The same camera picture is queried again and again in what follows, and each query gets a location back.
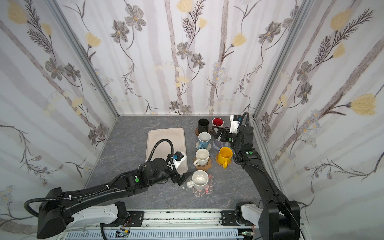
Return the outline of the woven multicolour round coaster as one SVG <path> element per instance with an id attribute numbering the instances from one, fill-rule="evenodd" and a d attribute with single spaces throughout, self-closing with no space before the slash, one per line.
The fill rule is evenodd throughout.
<path id="1" fill-rule="evenodd" d="M 211 143 L 208 144 L 208 146 L 205 148 L 207 151 L 210 151 L 210 149 L 212 148 L 212 145 Z M 199 142 L 196 142 L 196 149 L 199 150 L 199 149 L 202 149 L 201 148 L 201 145 Z"/>

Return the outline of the pink flower coaster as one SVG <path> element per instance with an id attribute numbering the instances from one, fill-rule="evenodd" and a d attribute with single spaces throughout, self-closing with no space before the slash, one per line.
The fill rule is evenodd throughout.
<path id="1" fill-rule="evenodd" d="M 214 177 L 209 174 L 209 181 L 208 184 L 205 186 L 203 190 L 196 190 L 194 187 L 192 188 L 193 194 L 196 197 L 202 197 L 203 195 L 210 195 L 214 192 L 214 186 L 213 186 L 213 180 Z"/>

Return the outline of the rattan wicker round coaster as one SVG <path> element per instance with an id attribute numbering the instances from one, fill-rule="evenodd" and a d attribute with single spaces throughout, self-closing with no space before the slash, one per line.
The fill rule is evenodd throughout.
<path id="1" fill-rule="evenodd" d="M 219 162 L 219 154 L 216 154 L 215 156 L 215 160 L 216 160 L 216 163 L 221 166 L 220 162 Z"/>

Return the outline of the white speckled cup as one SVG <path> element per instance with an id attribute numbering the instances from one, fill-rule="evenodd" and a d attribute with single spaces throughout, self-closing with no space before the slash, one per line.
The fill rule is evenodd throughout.
<path id="1" fill-rule="evenodd" d="M 186 183 L 188 188 L 195 188 L 198 191 L 202 191 L 208 185 L 209 175 L 203 170 L 197 170 L 193 173 L 190 181 Z"/>

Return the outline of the white mug red inside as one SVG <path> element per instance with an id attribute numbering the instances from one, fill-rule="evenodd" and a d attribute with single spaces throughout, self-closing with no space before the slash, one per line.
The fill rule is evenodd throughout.
<path id="1" fill-rule="evenodd" d="M 221 118 L 214 118 L 212 120 L 212 125 L 214 127 L 222 127 L 224 125 L 224 120 Z"/>

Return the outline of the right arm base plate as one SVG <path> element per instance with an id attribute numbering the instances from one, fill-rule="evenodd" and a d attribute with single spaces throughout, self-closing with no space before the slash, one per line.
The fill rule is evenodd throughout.
<path id="1" fill-rule="evenodd" d="M 238 223 L 238 212 L 236 210 L 222 210 L 219 222 L 224 227 L 240 226 Z"/>

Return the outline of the plain white mug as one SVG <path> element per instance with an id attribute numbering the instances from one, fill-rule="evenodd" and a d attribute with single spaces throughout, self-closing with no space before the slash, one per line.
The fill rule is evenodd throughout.
<path id="1" fill-rule="evenodd" d="M 196 159 L 194 166 L 205 166 L 210 158 L 210 153 L 207 149 L 199 149 L 196 151 Z"/>

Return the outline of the white mug blue handle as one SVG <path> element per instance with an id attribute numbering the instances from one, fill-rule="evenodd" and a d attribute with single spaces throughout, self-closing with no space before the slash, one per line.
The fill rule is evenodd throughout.
<path id="1" fill-rule="evenodd" d="M 210 143 L 210 141 L 211 135 L 209 133 L 204 132 L 198 135 L 198 142 L 200 143 L 202 149 L 205 149 Z"/>

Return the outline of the beige serving tray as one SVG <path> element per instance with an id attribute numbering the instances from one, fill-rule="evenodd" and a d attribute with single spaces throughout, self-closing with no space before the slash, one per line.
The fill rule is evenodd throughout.
<path id="1" fill-rule="evenodd" d="M 150 153 L 155 146 L 155 144 L 161 139 L 168 139 L 172 142 L 175 152 L 181 152 L 186 156 L 186 141 L 185 141 L 185 132 L 183 128 L 171 128 L 171 129 L 159 129 L 151 130 L 148 132 L 147 138 L 147 151 L 146 151 L 146 161 L 148 160 Z M 162 142 L 156 148 L 152 160 L 156 158 L 167 159 L 168 154 L 171 153 L 170 144 L 167 142 Z"/>

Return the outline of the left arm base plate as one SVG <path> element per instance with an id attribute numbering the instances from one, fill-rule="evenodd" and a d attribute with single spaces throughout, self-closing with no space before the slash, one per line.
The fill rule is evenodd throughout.
<path id="1" fill-rule="evenodd" d="M 144 220 L 144 211 L 128 211 L 122 228 L 141 227 Z"/>

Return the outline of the lavender mug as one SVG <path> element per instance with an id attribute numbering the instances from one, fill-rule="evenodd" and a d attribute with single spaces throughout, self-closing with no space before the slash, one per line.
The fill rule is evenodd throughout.
<path id="1" fill-rule="evenodd" d="M 221 141 L 219 141 L 219 140 L 217 140 L 217 139 L 214 139 L 214 148 L 216 149 L 216 150 L 220 150 L 221 148 L 223 148 L 223 147 L 229 147 L 229 144 L 228 143 L 225 143 L 225 142 L 221 142 Z"/>

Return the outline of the black ceramic mug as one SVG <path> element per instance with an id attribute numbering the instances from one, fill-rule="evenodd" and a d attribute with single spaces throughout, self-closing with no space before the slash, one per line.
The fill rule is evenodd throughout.
<path id="1" fill-rule="evenodd" d="M 198 129 L 200 133 L 209 132 L 210 122 L 208 119 L 199 119 L 198 121 Z"/>

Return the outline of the yellow mug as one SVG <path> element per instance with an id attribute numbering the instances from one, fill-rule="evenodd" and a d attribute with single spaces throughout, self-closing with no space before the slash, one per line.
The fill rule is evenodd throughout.
<path id="1" fill-rule="evenodd" d="M 233 151 L 228 147 L 223 147 L 219 150 L 218 154 L 221 167 L 226 169 L 232 162 Z"/>

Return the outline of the brown paw coaster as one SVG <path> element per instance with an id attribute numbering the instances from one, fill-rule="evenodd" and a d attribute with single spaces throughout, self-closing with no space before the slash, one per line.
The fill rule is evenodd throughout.
<path id="1" fill-rule="evenodd" d="M 207 171 L 212 167 L 212 159 L 208 158 L 206 161 L 198 160 L 197 158 L 194 159 L 194 166 L 197 170 L 203 170 Z"/>

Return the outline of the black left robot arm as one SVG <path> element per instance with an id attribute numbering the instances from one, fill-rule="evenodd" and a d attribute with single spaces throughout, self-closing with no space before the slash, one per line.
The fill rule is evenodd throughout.
<path id="1" fill-rule="evenodd" d="M 106 210 L 97 210 L 96 205 L 107 201 L 122 199 L 144 193 L 149 187 L 171 180 L 181 186 L 190 173 L 179 174 L 179 166 L 186 162 L 184 152 L 169 154 L 167 159 L 156 158 L 147 161 L 136 170 L 116 176 L 110 182 L 79 191 L 63 192 L 53 189 L 49 194 L 38 199 L 38 239 L 47 239 L 62 233 L 75 222 L 89 217 L 96 217 L 99 224 L 106 227 L 129 225 L 132 215 L 126 205 L 116 202 Z"/>

